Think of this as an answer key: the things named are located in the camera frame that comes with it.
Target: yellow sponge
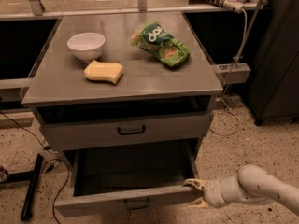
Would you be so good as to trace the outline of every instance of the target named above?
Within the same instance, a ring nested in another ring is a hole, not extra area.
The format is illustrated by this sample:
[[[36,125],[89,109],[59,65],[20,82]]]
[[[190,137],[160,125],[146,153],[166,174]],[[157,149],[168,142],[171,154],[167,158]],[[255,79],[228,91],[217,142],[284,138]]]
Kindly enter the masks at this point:
[[[119,63],[101,63],[93,60],[85,69],[84,76],[93,81],[109,81],[114,85],[122,75],[123,67]]]

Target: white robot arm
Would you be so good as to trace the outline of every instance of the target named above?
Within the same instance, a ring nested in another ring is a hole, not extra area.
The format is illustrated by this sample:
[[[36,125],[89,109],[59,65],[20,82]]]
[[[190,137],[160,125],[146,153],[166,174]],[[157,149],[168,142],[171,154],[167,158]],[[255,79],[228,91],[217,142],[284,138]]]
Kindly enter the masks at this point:
[[[243,166],[237,175],[222,179],[187,179],[185,185],[203,191],[203,197],[194,201],[201,207],[221,208],[230,203],[263,205],[276,201],[299,216],[299,189],[254,165]]]

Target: power outlet box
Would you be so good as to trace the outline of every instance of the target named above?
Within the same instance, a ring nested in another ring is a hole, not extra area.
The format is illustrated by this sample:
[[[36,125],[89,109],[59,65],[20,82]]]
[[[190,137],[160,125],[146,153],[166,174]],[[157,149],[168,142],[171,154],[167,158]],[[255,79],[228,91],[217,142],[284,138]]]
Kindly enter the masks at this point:
[[[212,67],[223,86],[245,83],[251,71],[246,63],[238,63],[233,69],[230,64],[214,64]]]

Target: black cable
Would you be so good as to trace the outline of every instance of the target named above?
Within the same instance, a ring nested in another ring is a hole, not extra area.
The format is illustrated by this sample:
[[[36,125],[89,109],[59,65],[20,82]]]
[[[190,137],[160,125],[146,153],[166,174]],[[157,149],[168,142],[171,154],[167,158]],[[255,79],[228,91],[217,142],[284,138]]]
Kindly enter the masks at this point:
[[[35,135],[34,133],[32,133],[31,131],[29,131],[29,130],[27,130],[26,128],[22,127],[16,120],[10,118],[10,117],[7,116],[5,113],[3,113],[1,110],[0,110],[0,113],[1,113],[1,115],[3,115],[3,116],[4,116],[5,118],[7,118],[8,120],[14,122],[19,128],[21,128],[22,130],[24,130],[24,131],[28,132],[29,134],[31,134],[31,135],[37,140],[37,142],[39,143],[39,145],[41,145],[41,146],[44,148],[44,150],[46,150],[46,151],[49,152],[50,154],[57,154],[57,153],[48,151],[47,148],[44,147],[44,145],[41,143],[41,141],[36,137],[36,135]]]
[[[63,191],[65,185],[66,185],[67,182],[68,182],[68,178],[69,178],[69,173],[70,173],[70,171],[69,171],[69,168],[68,168],[67,164],[65,163],[65,161],[63,161],[63,160],[61,160],[61,159],[51,159],[51,160],[48,160],[48,161],[45,162],[45,164],[44,164],[44,166],[43,166],[43,169],[42,169],[42,174],[45,174],[45,173],[46,173],[46,172],[44,172],[44,169],[45,169],[45,166],[47,165],[47,163],[50,162],[50,161],[58,161],[58,162],[62,162],[62,163],[65,165],[66,169],[67,169],[67,178],[66,178],[64,184],[62,185],[62,187],[61,187],[61,188],[59,189],[59,191],[57,192],[57,194],[56,194],[56,196],[55,196],[55,198],[54,198],[54,200],[53,200],[53,203],[52,203],[52,214],[53,214],[53,217],[54,217],[54,219],[56,220],[56,222],[57,222],[58,224],[61,224],[60,221],[57,219],[57,217],[56,217],[56,215],[55,215],[55,202],[56,202],[56,200],[57,200],[59,194]]]

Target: drawer handle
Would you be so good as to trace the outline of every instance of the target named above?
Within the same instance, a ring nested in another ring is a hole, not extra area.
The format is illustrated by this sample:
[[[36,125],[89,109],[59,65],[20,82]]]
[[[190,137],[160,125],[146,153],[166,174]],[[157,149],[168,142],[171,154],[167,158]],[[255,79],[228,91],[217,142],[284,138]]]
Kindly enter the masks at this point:
[[[141,134],[144,131],[146,131],[146,126],[145,125],[142,125],[140,131],[132,131],[132,132],[124,132],[124,131],[121,130],[121,127],[118,127],[118,133],[119,133],[119,135]]]
[[[143,209],[150,206],[150,198],[147,199],[147,203],[144,205],[137,205],[137,206],[128,206],[128,201],[124,200],[124,208],[128,211],[136,210],[136,209]]]

